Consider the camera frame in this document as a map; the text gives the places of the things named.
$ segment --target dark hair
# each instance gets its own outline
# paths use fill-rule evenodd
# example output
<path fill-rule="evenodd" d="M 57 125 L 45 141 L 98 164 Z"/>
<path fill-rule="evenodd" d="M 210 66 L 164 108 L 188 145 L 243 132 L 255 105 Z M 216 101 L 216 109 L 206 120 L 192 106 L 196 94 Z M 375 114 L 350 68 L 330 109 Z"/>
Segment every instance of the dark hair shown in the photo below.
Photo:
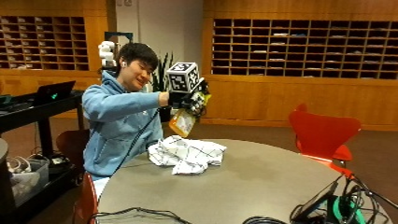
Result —
<path fill-rule="evenodd" d="M 121 72 L 121 63 L 119 63 L 121 58 L 123 58 L 126 64 L 130 64 L 135 60 L 142 61 L 143 63 L 146 63 L 146 65 L 150 66 L 153 71 L 158 67 L 158 56 L 155 52 L 149 48 L 149 46 L 142 43 L 130 42 L 121 47 L 115 58 L 115 64 L 117 64 L 115 76 Z"/>

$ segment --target white wall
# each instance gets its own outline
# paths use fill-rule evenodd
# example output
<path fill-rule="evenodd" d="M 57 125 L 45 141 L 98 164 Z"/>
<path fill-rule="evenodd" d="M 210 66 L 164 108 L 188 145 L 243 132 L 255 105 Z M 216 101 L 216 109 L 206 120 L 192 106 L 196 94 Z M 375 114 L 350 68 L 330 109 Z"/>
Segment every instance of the white wall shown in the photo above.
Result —
<path fill-rule="evenodd" d="M 174 62 L 200 66 L 202 0 L 115 0 L 118 32 L 131 32 L 133 42 L 149 45 L 159 56 L 172 52 Z"/>

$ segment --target red chair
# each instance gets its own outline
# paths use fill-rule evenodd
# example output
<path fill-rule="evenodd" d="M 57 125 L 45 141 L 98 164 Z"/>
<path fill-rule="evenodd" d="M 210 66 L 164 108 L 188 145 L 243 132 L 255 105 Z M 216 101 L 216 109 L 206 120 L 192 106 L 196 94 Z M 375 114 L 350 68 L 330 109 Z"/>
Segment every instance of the red chair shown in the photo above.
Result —
<path fill-rule="evenodd" d="M 298 105 L 295 110 L 307 112 L 306 104 Z M 295 137 L 295 147 L 296 147 L 298 151 L 300 152 L 300 143 L 296 140 L 296 137 Z M 346 161 L 351 161 L 350 149 L 347 148 L 346 145 L 342 145 L 338 147 L 338 149 L 335 150 L 335 152 L 332 154 L 332 158 L 340 162 L 343 167 L 346 167 Z"/>
<path fill-rule="evenodd" d="M 292 111 L 288 116 L 300 155 L 328 165 L 334 170 L 350 176 L 350 170 L 332 164 L 335 150 L 358 134 L 360 122 L 354 118 L 338 118 L 315 115 L 304 111 Z"/>
<path fill-rule="evenodd" d="M 83 175 L 83 182 L 81 185 L 81 195 L 73 207 L 71 223 L 87 223 L 90 216 L 98 212 L 97 194 L 94 184 L 89 173 Z M 95 224 L 95 219 L 89 220 L 89 224 Z"/>

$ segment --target hoodie sleeve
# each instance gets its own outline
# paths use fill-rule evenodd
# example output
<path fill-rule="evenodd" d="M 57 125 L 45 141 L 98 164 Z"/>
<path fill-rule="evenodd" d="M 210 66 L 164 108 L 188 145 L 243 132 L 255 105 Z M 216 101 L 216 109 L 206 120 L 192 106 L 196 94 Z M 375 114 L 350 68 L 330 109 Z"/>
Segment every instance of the hoodie sleeve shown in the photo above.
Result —
<path fill-rule="evenodd" d="M 83 93 L 85 117 L 98 122 L 114 121 L 126 115 L 159 107 L 159 92 L 130 92 L 107 94 L 98 85 L 90 86 Z"/>

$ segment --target shelf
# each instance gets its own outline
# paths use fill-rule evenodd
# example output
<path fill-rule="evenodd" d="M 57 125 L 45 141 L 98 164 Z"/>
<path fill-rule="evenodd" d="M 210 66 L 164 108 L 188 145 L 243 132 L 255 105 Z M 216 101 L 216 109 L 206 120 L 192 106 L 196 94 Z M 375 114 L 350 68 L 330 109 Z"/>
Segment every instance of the shelf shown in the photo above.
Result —
<path fill-rule="evenodd" d="M 398 21 L 212 24 L 212 75 L 398 78 Z"/>
<path fill-rule="evenodd" d="M 0 29 L 0 68 L 87 71 L 83 17 L 0 16 Z"/>

